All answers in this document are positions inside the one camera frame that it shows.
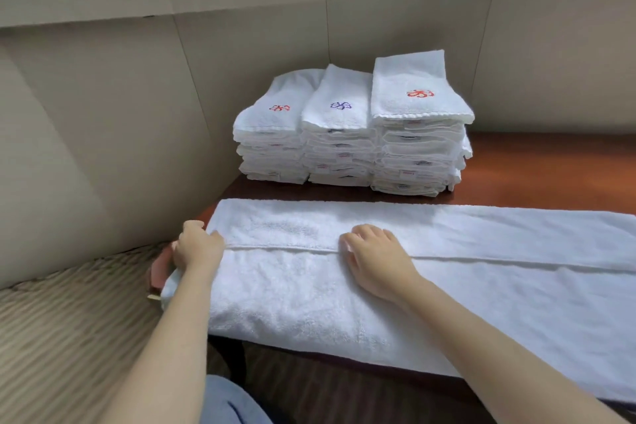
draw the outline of striped carpet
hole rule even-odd
[[[160,317],[147,246],[0,291],[0,423],[93,423]],[[210,351],[208,372],[226,374]],[[483,409],[393,380],[246,346],[247,387],[298,424],[491,423]]]

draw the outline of person's right arm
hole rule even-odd
[[[388,230],[360,225],[342,236],[364,289],[419,316],[499,424],[626,421],[540,358],[418,274]]]

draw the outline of forearm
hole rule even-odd
[[[402,296],[499,424],[624,423],[431,282],[422,278]]]
[[[146,348],[115,396],[104,424],[198,423],[205,390],[213,272],[192,265]]]

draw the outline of purple embroidered flower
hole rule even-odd
[[[345,109],[351,109],[351,104],[349,104],[349,103],[333,103],[331,105],[331,107],[334,108],[334,109],[345,110]]]

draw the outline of person's leg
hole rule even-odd
[[[265,411],[236,384],[220,376],[205,380],[200,424],[272,424]]]

